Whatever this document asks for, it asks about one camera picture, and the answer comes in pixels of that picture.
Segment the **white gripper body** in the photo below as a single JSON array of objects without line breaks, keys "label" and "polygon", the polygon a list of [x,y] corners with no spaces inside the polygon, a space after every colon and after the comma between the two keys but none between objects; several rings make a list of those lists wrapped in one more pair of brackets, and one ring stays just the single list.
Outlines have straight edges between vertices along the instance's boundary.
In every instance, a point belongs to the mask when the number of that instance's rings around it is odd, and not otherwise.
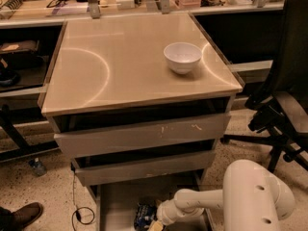
[{"label": "white gripper body", "polygon": [[179,218],[179,211],[173,200],[166,200],[159,205],[157,209],[157,219],[163,225],[171,225]]}]

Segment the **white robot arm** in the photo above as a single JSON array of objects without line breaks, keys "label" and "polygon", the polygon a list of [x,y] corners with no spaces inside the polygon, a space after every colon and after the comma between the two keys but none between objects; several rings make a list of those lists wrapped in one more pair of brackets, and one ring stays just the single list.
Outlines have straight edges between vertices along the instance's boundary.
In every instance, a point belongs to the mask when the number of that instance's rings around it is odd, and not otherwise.
[{"label": "white robot arm", "polygon": [[181,189],[162,202],[149,231],[197,218],[206,209],[223,211],[224,231],[280,231],[279,221],[294,208],[295,197],[286,183],[255,162],[237,160],[226,169],[220,190]]}]

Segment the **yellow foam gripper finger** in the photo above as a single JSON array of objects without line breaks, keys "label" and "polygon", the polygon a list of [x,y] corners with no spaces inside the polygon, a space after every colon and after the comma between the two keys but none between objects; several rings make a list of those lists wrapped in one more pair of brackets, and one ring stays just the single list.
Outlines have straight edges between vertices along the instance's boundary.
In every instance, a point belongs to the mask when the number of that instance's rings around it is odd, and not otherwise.
[{"label": "yellow foam gripper finger", "polygon": [[164,230],[164,226],[158,220],[153,220],[148,229],[148,231],[163,231],[163,230]]}]

